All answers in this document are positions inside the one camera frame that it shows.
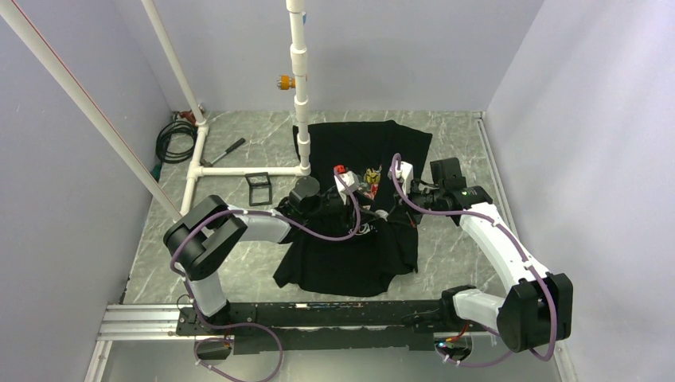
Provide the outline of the black floral print t-shirt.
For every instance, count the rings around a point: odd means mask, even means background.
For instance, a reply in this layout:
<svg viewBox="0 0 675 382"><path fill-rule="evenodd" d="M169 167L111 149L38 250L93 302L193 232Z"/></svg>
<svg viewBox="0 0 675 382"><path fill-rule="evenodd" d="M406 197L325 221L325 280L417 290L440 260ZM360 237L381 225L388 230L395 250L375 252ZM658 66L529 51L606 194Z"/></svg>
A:
<svg viewBox="0 0 675 382"><path fill-rule="evenodd" d="M395 205L396 190L388 177L392 157L400 154L420 174L432 135L393 120L315 123L308 131L310 175L321 193L335 193L335 166L357 176L361 226L349 240L334 242L294 230L273 279L279 287L295 284L320 294L382 294L397 275L418 270L419 234L413 218L404 210L387 220L375 215Z"/></svg>

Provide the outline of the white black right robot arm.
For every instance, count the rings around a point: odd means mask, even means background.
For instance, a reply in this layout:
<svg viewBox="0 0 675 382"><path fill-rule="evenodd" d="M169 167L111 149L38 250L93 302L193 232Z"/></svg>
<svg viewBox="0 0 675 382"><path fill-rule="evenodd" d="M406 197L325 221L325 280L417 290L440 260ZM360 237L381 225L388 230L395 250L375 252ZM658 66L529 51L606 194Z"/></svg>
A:
<svg viewBox="0 0 675 382"><path fill-rule="evenodd" d="M433 161L431 172L431 183L418 180L412 164L395 154L388 175L396 203L417 221L450 218L478 245L506 292L500 298L471 285L445 290L440 323L448 330L479 324L498 334L510 352L529 351L549 361L556 343L571 334L572 281L564 273L553 274L525 248L485 189L466 183L457 158Z"/></svg>

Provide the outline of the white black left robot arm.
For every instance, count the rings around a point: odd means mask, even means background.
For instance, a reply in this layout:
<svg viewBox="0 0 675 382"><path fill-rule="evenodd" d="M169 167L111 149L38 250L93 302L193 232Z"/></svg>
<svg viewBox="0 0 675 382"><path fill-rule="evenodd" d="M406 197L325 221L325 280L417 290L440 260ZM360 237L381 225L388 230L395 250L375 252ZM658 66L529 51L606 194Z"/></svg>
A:
<svg viewBox="0 0 675 382"><path fill-rule="evenodd" d="M303 177L287 199L269 210L243 209L211 195L184 215L164 235L170 268L185 282L197 314L197 324L210 334L228 324L231 304L218 271L239 242L286 244L300 232L320 240L340 242L354 237L362 223L357 201L357 175L334 175L335 186L323 193L318 180Z"/></svg>

